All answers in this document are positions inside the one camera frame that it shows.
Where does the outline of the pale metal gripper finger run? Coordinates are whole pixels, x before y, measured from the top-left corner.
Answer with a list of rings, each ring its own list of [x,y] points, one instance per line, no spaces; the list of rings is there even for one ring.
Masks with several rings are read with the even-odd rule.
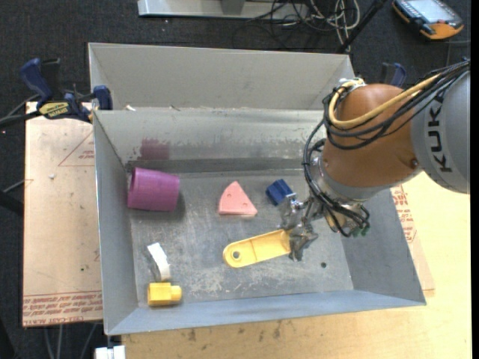
[[[288,194],[278,205],[281,216],[280,228],[292,230],[302,218],[303,202],[297,200],[296,194]]]
[[[310,221],[301,220],[290,232],[290,258],[294,262],[302,260],[305,249],[317,240],[319,234],[314,231]]]

